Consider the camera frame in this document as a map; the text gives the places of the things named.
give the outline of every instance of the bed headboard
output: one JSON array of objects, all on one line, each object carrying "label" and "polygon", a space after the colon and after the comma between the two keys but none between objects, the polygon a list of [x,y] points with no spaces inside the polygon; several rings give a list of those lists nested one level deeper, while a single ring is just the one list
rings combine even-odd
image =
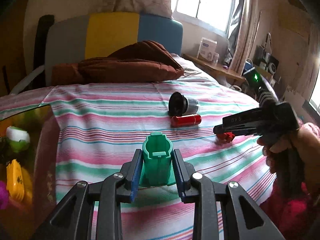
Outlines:
[{"label": "bed headboard", "polygon": [[60,21],[51,26],[45,49],[46,85],[51,85],[52,66],[107,57],[137,41],[152,40],[170,53],[181,54],[182,24],[152,14],[96,13]]}]

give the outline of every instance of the wooden desk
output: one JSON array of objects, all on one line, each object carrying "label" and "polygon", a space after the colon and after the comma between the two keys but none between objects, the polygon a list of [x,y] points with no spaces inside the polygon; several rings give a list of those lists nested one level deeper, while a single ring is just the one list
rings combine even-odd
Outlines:
[{"label": "wooden desk", "polygon": [[188,54],[183,54],[183,57],[187,60],[192,61],[195,64],[199,64],[202,67],[202,70],[208,72],[209,75],[223,75],[227,78],[239,80],[241,83],[245,81],[245,78],[243,76],[239,76],[239,74],[234,72],[233,70],[223,68],[222,65],[219,63],[205,62]]}]

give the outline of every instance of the silver screw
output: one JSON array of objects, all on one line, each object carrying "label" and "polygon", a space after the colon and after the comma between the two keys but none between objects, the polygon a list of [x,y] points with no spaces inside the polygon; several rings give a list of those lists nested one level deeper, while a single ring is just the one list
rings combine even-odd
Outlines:
[{"label": "silver screw", "polygon": [[122,179],[122,178],[123,178],[123,174],[120,173],[120,172],[117,172],[117,173],[113,174],[113,177],[114,177],[115,179]]},{"label": "silver screw", "polygon": [[199,172],[195,172],[194,174],[192,174],[192,177],[194,179],[201,179],[202,178],[202,174]]},{"label": "silver screw", "polygon": [[78,186],[78,187],[85,187],[86,184],[87,184],[87,183],[86,183],[84,180],[81,180],[81,181],[79,181],[79,182],[77,183],[77,186]]},{"label": "silver screw", "polygon": [[230,181],[229,182],[229,186],[232,187],[232,188],[237,188],[239,186],[239,184],[235,181]]}]

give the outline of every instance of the brown blanket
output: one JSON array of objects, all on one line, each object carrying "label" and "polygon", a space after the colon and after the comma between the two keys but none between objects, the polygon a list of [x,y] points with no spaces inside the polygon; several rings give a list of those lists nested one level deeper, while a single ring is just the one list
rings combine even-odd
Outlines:
[{"label": "brown blanket", "polygon": [[140,41],[108,57],[59,64],[52,69],[52,85],[160,82],[183,75],[183,68],[155,41]]}]

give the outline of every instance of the red bottle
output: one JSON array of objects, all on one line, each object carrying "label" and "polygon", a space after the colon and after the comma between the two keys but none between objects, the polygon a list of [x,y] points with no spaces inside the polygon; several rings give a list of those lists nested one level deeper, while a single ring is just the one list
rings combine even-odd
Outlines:
[{"label": "red bottle", "polygon": [[199,114],[190,114],[185,116],[173,116],[171,118],[172,127],[191,126],[201,123],[201,116]]}]

